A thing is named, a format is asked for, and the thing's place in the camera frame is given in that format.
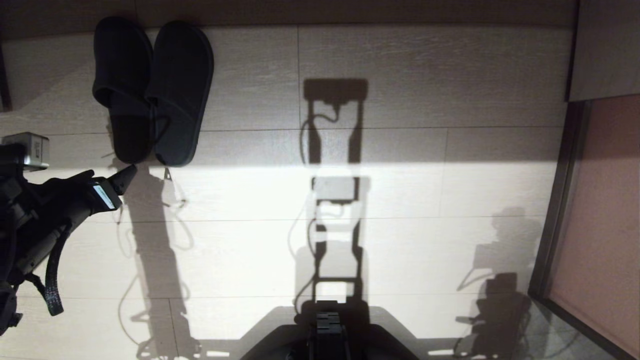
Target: white sticker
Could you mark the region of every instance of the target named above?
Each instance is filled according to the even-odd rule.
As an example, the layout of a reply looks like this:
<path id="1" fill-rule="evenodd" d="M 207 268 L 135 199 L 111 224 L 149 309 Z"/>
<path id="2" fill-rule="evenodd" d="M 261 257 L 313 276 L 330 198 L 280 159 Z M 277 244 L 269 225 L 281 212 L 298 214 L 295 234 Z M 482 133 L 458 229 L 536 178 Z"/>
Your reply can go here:
<path id="1" fill-rule="evenodd" d="M 100 195 L 100 197 L 102 198 L 102 201 L 104 201 L 105 205 L 109 209 L 113 210 L 116 208 L 111 202 L 111 200 L 109 199 L 109 197 L 107 196 L 107 193 L 104 192 L 104 189 L 100 185 L 94 185 L 93 189 L 95 190 L 95 192 L 98 193 L 98 195 Z"/>

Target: label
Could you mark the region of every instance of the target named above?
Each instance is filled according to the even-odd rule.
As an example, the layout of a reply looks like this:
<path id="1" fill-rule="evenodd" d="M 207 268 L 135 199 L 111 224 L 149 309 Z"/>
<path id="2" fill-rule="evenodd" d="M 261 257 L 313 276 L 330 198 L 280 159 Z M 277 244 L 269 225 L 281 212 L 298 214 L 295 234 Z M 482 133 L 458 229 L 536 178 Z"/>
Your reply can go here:
<path id="1" fill-rule="evenodd" d="M 33 141 L 33 155 L 38 160 L 38 162 L 42 162 L 42 140 L 35 139 Z"/>
<path id="2" fill-rule="evenodd" d="M 109 199 L 109 197 L 107 196 L 107 193 L 104 192 L 104 189 L 100 185 L 94 185 L 93 189 L 95 190 L 95 192 L 98 193 L 98 195 L 100 195 L 100 198 L 102 198 L 102 201 L 104 201 L 105 205 L 109 209 L 114 210 L 116 208 L 113 205 L 113 202 L 111 201 L 111 199 Z"/>

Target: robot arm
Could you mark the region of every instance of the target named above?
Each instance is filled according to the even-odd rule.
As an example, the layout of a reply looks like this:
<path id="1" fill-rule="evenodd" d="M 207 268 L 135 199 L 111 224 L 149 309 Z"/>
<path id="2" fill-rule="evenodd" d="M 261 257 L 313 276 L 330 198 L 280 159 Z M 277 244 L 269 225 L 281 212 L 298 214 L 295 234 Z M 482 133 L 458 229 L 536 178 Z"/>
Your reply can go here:
<path id="1" fill-rule="evenodd" d="M 88 217 L 122 205 L 136 173 L 131 165 L 115 175 L 94 177 L 92 170 L 68 179 L 31 184 L 24 171 L 46 169 L 49 139 L 32 133 L 3 138 L 0 145 L 0 335 L 16 326 L 16 291 L 33 282 L 52 316 L 63 311 L 58 295 L 58 260 L 66 239 Z M 45 284 L 33 270 L 47 257 Z"/>

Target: pair of slippers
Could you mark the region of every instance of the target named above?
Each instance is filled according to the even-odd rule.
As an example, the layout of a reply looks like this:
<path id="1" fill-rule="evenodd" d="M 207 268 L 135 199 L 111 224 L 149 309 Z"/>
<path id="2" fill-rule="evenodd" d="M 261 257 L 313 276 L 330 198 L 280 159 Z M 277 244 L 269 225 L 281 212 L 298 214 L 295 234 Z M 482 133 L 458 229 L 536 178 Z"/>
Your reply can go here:
<path id="1" fill-rule="evenodd" d="M 93 51 L 93 96 L 109 109 L 118 159 L 139 163 L 153 149 L 165 165 L 188 164 L 213 77 L 206 35 L 185 22 L 170 22 L 152 49 L 139 27 L 108 17 L 95 29 Z"/>

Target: floor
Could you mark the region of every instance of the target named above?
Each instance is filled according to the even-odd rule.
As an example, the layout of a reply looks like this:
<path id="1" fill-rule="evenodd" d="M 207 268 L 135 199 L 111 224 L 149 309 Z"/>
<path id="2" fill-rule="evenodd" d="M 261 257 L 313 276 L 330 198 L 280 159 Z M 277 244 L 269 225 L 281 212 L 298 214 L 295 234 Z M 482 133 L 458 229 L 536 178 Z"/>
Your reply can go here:
<path id="1" fill-rule="evenodd" d="M 353 272 L 355 224 L 371 321 L 419 358 L 465 347 L 478 358 L 607 359 L 524 295 L 563 130 L 569 29 L 203 30 L 215 74 L 193 162 L 141 164 L 123 211 L 72 234 L 65 312 L 51 318 L 23 286 L 25 315 L 0 340 L 0 359 L 239 359 L 309 298 L 307 242 L 334 245 L 326 274 Z M 0 113 L 0 135 L 51 140 L 50 169 L 30 180 L 123 166 L 91 94 L 91 33 L 9 40 L 3 51 L 13 111 Z M 320 146 L 308 140 L 304 92 L 319 78 L 367 85 L 338 122 L 315 122 Z M 337 116 L 322 102 L 313 111 Z M 356 178 L 348 205 L 317 201 L 322 181 L 340 193 L 340 179 Z M 317 234 L 313 220 L 341 230 Z M 318 297 L 344 300 L 348 286 L 330 285 Z M 479 334 L 465 321 L 476 316 L 496 332 Z"/>

